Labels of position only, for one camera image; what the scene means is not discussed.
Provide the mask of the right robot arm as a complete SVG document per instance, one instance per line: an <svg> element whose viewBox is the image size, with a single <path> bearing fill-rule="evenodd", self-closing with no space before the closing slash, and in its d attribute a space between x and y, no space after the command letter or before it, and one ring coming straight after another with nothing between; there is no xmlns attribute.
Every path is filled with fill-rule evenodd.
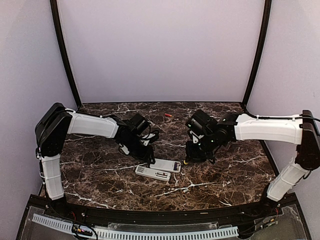
<svg viewBox="0 0 320 240"><path fill-rule="evenodd" d="M255 213L266 217L275 203L301 179L320 166L320 133L309 110L290 116L259 116L226 113L220 120L197 110L186 122L190 140L186 142L185 163L215 161L215 153L230 142L263 140L296 145L296 157L281 171L255 205Z"/></svg>

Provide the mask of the grey remote control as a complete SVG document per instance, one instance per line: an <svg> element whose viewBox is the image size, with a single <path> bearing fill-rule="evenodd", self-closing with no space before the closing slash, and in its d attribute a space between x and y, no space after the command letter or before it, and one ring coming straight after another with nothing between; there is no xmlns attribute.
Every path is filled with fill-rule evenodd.
<svg viewBox="0 0 320 240"><path fill-rule="evenodd" d="M164 172L179 173L181 170L179 172L174 170L175 162L179 162L179 161L156 158L155 164L151 164L149 165L149 167L151 169L160 170Z"/></svg>

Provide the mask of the white slim remote control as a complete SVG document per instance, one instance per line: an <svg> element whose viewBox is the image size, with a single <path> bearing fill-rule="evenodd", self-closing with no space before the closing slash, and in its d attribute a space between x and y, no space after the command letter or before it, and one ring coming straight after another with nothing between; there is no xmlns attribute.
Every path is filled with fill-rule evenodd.
<svg viewBox="0 0 320 240"><path fill-rule="evenodd" d="M148 178L152 178L155 180L165 181L168 182L171 177L170 172L156 170L148 167L144 167L141 165L138 165L135 169L135 173L139 176L144 176Z"/></svg>

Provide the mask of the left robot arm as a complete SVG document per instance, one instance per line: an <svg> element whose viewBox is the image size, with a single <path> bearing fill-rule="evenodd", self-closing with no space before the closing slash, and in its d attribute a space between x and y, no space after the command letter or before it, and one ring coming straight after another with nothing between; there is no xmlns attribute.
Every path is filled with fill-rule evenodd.
<svg viewBox="0 0 320 240"><path fill-rule="evenodd" d="M151 143L159 138L158 131L150 131L142 136L150 124L147 119L135 114L130 119L120 119L115 115L97 116L80 113L56 102L46 112L35 127L36 158L40 161L40 172L47 196L53 202L51 210L60 218L67 218L70 206L62 198L65 196L61 179L60 158L65 139L70 134L100 136L113 139L125 154L148 164L156 162Z"/></svg>

